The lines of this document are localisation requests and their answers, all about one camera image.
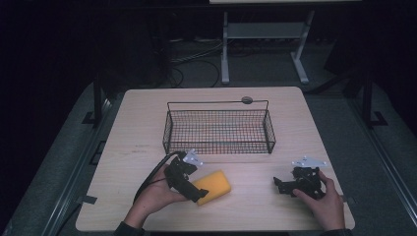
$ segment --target table leg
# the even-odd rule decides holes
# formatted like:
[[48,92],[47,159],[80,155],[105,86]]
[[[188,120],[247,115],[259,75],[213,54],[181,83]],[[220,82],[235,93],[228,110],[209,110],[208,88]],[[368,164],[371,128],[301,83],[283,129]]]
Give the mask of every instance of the table leg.
[[227,12],[224,13],[223,22],[223,53],[221,55],[221,82],[229,85],[229,62],[227,61]]
[[304,71],[303,64],[301,63],[301,53],[303,52],[304,45],[306,44],[307,36],[309,35],[309,30],[311,23],[313,21],[315,11],[311,11],[307,16],[306,22],[303,26],[300,35],[300,43],[297,47],[297,50],[291,52],[292,62],[294,63],[295,70],[297,71],[298,77],[300,78],[301,84],[308,84],[309,79],[307,78],[306,72]]

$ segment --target metal stand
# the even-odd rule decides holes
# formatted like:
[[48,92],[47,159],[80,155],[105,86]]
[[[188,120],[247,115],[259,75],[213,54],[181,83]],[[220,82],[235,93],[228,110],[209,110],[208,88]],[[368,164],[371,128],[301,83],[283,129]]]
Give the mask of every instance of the metal stand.
[[227,12],[224,12],[221,82],[224,85],[230,83],[227,61],[227,43],[229,38],[299,38],[300,43],[296,51],[291,52],[291,58],[301,83],[307,84],[309,79],[300,58],[306,44],[314,13],[314,11],[310,11],[306,21],[301,23],[228,23]]

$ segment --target dark background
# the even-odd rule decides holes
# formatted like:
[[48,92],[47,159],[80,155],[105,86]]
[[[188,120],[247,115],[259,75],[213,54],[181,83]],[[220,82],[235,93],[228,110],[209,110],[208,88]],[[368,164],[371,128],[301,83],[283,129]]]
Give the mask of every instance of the dark background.
[[[77,98],[97,75],[109,97],[126,89],[156,88],[169,72],[166,38],[221,36],[221,12],[183,12],[173,18],[170,14],[92,10],[107,3],[0,2],[0,230]],[[116,7],[126,4],[129,1],[112,2]],[[318,11],[309,40],[339,39],[328,61],[328,69],[336,74],[368,62],[374,81],[417,134],[416,8],[401,1],[365,1],[351,10]],[[162,38],[152,39],[149,33]]]

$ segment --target finger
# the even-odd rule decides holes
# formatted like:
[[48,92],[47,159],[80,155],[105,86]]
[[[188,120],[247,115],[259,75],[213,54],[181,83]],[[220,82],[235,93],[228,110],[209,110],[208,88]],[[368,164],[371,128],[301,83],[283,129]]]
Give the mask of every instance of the finger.
[[188,201],[188,199],[186,197],[184,197],[184,195],[179,194],[179,193],[175,193],[175,192],[171,192],[172,194],[172,203],[176,203],[176,202],[185,202]]
[[319,176],[326,185],[327,193],[337,193],[332,179],[328,178],[322,171],[319,171]]
[[163,164],[159,170],[155,173],[155,175],[153,176],[152,180],[156,180],[156,179],[162,179],[165,177],[165,169],[166,167],[168,167],[168,164]]
[[321,171],[319,171],[319,177],[320,177],[320,179],[322,180],[322,182],[323,183],[327,183],[328,182],[328,180],[329,180],[329,178],[325,175],[325,173],[323,173],[322,172],[322,170]]
[[303,191],[295,189],[292,193],[301,199],[309,208],[313,208],[316,205],[316,200],[312,199],[310,196],[306,195]]

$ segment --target sleeve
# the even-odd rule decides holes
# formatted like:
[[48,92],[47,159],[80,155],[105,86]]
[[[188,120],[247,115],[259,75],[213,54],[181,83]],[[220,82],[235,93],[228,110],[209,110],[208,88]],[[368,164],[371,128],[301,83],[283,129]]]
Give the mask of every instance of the sleeve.
[[353,236],[353,234],[350,229],[336,229],[336,230],[326,231],[320,236]]
[[114,236],[143,236],[145,234],[144,229],[134,228],[125,222],[120,222],[119,227],[114,231]]

